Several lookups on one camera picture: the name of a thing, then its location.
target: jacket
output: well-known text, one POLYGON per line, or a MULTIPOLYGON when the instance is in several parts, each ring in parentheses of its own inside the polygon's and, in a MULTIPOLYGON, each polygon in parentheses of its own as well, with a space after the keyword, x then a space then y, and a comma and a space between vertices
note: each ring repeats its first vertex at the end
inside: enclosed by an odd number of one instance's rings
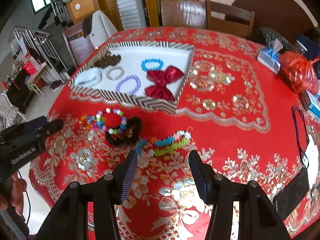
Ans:
POLYGON ((89 35, 95 49, 98 49, 107 39, 118 32, 102 11, 95 11, 85 18, 82 24, 82 31, 84 38, 89 35))

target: metal railing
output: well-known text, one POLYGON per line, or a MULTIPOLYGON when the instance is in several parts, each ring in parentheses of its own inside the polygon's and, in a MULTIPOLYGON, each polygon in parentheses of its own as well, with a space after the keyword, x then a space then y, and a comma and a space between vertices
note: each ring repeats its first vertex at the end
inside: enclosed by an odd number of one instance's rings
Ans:
POLYGON ((71 21, 66 4, 61 0, 50 0, 51 6, 54 12, 54 15, 59 18, 59 21, 62 23, 64 21, 71 21))
POLYGON ((60 58, 50 40, 51 34, 40 29, 15 25, 12 29, 8 42, 16 56, 20 51, 20 37, 23 37, 26 46, 33 48, 39 55, 44 57, 45 61, 48 63, 50 68, 53 69, 58 78, 65 83, 66 78, 59 73, 51 60, 51 58, 54 58, 57 61, 60 61, 63 67, 67 70, 66 65, 60 58))

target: wooden door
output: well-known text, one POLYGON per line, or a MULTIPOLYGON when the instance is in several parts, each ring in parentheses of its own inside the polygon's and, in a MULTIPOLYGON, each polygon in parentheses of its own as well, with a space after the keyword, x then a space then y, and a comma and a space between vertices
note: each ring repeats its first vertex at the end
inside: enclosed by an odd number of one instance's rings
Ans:
POLYGON ((123 26, 116 0, 98 0, 100 10, 109 18, 117 31, 122 31, 123 26))

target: red gift bag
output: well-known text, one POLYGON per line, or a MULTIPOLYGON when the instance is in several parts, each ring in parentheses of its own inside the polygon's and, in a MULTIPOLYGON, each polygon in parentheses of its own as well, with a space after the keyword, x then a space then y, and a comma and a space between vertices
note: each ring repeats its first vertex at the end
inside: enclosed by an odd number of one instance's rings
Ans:
POLYGON ((28 72, 28 74, 31 76, 34 73, 37 73, 38 70, 35 68, 35 66, 28 60, 25 65, 23 66, 23 69, 28 72))

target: red tablecloth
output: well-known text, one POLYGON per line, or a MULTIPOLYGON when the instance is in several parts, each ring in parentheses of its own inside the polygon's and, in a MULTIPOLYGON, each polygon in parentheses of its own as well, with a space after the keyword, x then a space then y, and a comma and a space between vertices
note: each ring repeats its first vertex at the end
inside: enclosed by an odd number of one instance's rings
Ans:
MULTIPOLYGON (((257 62, 261 45, 223 33, 173 27, 123 31, 107 42, 134 40, 194 44, 192 68, 199 74, 188 80, 174 115, 74 94, 66 86, 48 115, 49 120, 63 118, 64 128, 47 141, 48 152, 34 160, 30 170, 33 186, 50 206, 71 181, 96 181, 134 148, 111 147, 102 132, 88 140, 79 129, 82 115, 96 114, 108 105, 121 109, 127 118, 140 117, 143 137, 165 138, 186 129, 192 135, 188 146, 170 155, 139 159, 129 198, 116 207, 124 239, 204 238, 212 207, 199 198, 188 168, 188 153, 193 149, 233 181, 257 180, 270 199, 297 174, 301 165, 291 107, 300 103, 296 94, 257 62)), ((110 119, 119 122, 116 116, 110 119)), ((306 123, 319 147, 319 126, 309 117, 306 123)), ((303 134, 302 122, 298 125, 303 134)), ((318 195, 317 190, 309 192, 285 220, 290 235, 318 218, 318 195)), ((235 203, 232 239, 237 236, 238 210, 235 203)), ((93 239, 91 206, 89 212, 93 239)))

